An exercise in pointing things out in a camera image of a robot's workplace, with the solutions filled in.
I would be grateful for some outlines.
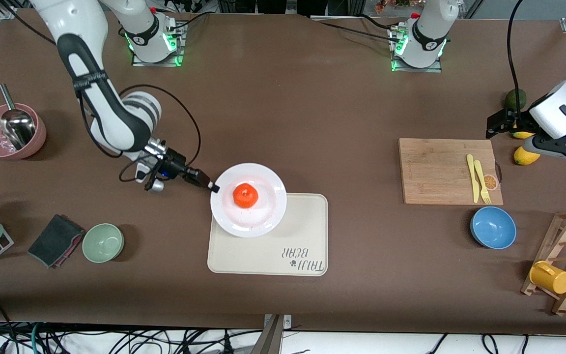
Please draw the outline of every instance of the white plate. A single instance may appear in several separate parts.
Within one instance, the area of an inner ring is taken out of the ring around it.
[[[253,186],[258,194],[258,200],[250,208],[240,208],[233,201],[233,191],[243,183]],[[263,165],[238,164],[224,171],[215,184],[220,186],[220,190],[218,193],[211,193],[211,211],[222,229],[231,235],[265,235],[285,215],[285,186],[274,171]]]

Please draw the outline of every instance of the beige tray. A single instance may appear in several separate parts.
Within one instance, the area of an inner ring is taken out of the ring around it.
[[[327,201],[320,194],[288,193],[281,223],[266,235],[230,235],[215,219],[207,265],[214,273],[321,276],[328,266]]]

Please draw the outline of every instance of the lemon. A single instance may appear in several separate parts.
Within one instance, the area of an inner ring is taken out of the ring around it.
[[[528,132],[516,132],[516,133],[512,133],[512,137],[517,138],[517,139],[527,139],[530,136],[534,135],[534,133],[528,133]]]
[[[519,146],[519,148],[514,151],[514,162],[521,166],[531,164],[534,161],[538,160],[539,157],[541,157],[540,154],[526,151],[523,146]]]

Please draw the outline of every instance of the yellow plastic knife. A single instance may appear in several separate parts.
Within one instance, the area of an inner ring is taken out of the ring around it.
[[[473,165],[473,155],[467,155],[467,164],[469,164],[469,173],[471,174],[471,184],[473,185],[473,202],[478,203],[479,200],[479,184],[476,179],[476,170]]]

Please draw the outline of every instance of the yellow cup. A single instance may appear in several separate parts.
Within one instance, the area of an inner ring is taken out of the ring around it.
[[[566,271],[546,261],[536,262],[532,266],[530,282],[557,294],[566,293]]]

